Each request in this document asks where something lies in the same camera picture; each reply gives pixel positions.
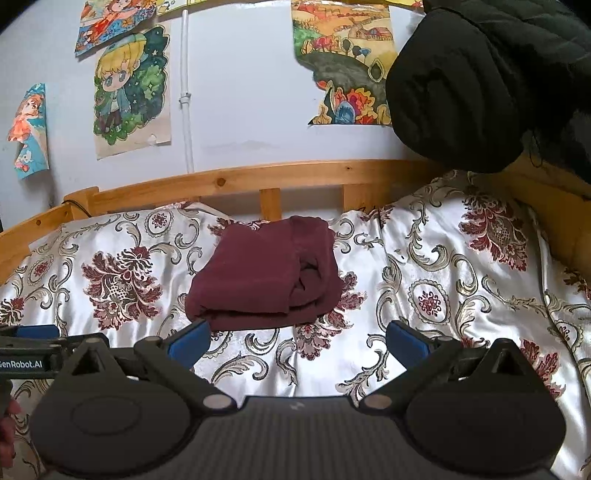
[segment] metal screw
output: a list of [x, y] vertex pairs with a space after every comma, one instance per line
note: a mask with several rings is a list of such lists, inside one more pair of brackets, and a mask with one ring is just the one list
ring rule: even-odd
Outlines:
[[373, 408], [374, 410], [385, 410], [390, 405], [392, 405], [392, 400], [386, 395], [375, 394], [366, 397], [363, 401], [363, 404], [368, 408]]
[[203, 399], [203, 405], [210, 410], [223, 410], [232, 405], [232, 399], [222, 394], [208, 395]]

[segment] colorful landscape drawing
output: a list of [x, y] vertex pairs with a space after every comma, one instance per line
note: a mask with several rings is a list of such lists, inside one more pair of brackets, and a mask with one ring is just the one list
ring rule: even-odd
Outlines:
[[207, 0], [157, 0], [158, 15], [164, 15], [168, 12], [178, 10], [179, 8], [190, 7], [191, 5], [200, 4]]
[[423, 0], [387, 0], [388, 3], [401, 7], [410, 7], [413, 10], [423, 9]]
[[388, 7], [293, 1], [295, 56], [324, 90], [310, 125], [389, 125], [385, 78], [397, 53]]

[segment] wooden bed rail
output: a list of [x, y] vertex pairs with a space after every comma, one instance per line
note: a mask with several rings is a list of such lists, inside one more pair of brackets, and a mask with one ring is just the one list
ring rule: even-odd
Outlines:
[[[393, 184], [419, 186], [445, 172], [431, 161], [346, 160], [226, 168], [169, 177], [101, 192], [97, 187], [67, 195], [65, 203], [0, 233], [0, 283], [30, 253], [29, 244], [62, 223], [110, 212], [154, 208], [200, 197], [259, 191], [261, 218], [281, 219], [281, 189], [342, 186], [343, 210], [389, 203]], [[490, 176], [513, 197], [530, 204], [548, 234], [552, 252], [591, 278], [591, 202], [516, 173]]]

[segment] drawing of blonde boy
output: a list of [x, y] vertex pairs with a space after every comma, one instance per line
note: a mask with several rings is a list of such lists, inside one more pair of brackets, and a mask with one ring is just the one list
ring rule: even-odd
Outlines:
[[105, 91], [97, 102], [103, 105], [98, 112], [102, 133], [121, 130], [123, 120], [131, 114], [131, 103], [124, 86], [148, 57], [144, 53], [147, 39], [141, 33], [129, 35], [105, 50], [96, 67], [96, 76]]

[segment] white pipe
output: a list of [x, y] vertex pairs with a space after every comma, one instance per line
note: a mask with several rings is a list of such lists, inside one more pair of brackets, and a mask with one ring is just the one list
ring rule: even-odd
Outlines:
[[193, 139], [191, 137], [191, 93], [189, 92], [189, 12], [183, 10], [181, 28], [181, 112], [183, 114], [183, 136], [185, 145], [185, 163], [187, 173], [195, 172], [193, 163]]

